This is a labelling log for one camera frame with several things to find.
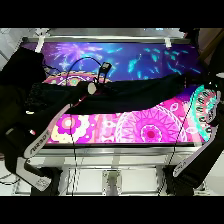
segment illuminated screen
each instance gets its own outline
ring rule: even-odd
[[[23,44],[23,47],[32,50],[36,46],[37,43]],[[186,44],[173,44],[167,49],[165,44],[149,43],[48,42],[44,43],[42,53],[47,65],[61,71],[49,70],[49,74],[59,76],[49,76],[45,82],[58,85],[65,85],[66,71],[74,61],[88,56],[101,63],[112,64],[107,82],[162,78],[172,73],[182,75],[186,71],[197,75],[203,70],[196,63],[197,50]],[[98,64],[91,59],[80,61],[69,74],[69,85],[76,86],[80,80],[93,80],[98,69]],[[174,143],[189,109],[190,100],[193,100],[192,109],[178,142],[207,141],[211,128],[204,118],[214,105],[215,93],[199,86],[187,88],[176,97],[148,110],[72,115],[72,121],[70,115],[64,114],[54,127],[48,143],[72,143],[71,125],[76,144]]]

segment colorful patterned surface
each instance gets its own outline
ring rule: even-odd
[[[28,43],[24,47],[35,49],[36,43]],[[59,76],[50,76],[45,81],[58,85],[65,85],[66,71],[75,60],[85,56],[94,57],[101,63],[103,61],[112,63],[113,67],[107,81],[162,78],[174,72],[181,75],[186,71],[197,75],[202,71],[196,64],[197,51],[190,45],[172,45],[171,49],[166,49],[164,44],[45,43],[42,52],[46,64],[63,70]],[[94,61],[86,59],[75,65],[72,70],[68,84],[76,86],[80,80],[93,80],[98,66]],[[51,70],[50,74],[57,74],[57,71]],[[72,143],[71,123],[76,143],[175,142],[195,89],[195,87],[188,88],[173,99],[144,111],[72,115],[72,122],[69,115],[63,115],[58,120],[48,143]],[[196,106],[194,101],[194,109],[184,123],[178,142],[208,140],[208,136],[206,137],[198,126],[197,119],[202,114],[200,116],[196,114]],[[205,113],[206,108],[211,108],[211,105],[205,103],[203,108],[205,109],[202,113]]]

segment silver bracket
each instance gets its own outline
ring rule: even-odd
[[[104,196],[121,195],[121,183],[120,170],[104,170],[102,177],[102,194]]]

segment display screen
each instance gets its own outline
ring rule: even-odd
[[[37,43],[25,43],[23,47],[35,50]],[[198,52],[186,44],[149,43],[86,43],[86,42],[45,42],[42,48],[45,63],[51,69],[46,83],[65,85],[67,71],[83,57],[93,57],[100,63],[109,62],[112,68],[107,82],[121,80],[148,80],[162,78],[169,74],[180,75],[189,71],[195,75],[202,72],[197,63]],[[99,65],[85,59],[78,62],[69,74],[69,85],[79,81],[91,81]],[[182,123],[193,101],[192,109]],[[204,90],[203,86],[191,87],[176,97],[143,111],[117,114],[72,115],[64,114],[53,129],[48,143],[175,143],[204,142],[210,137],[211,129],[203,117],[215,102],[215,93]]]

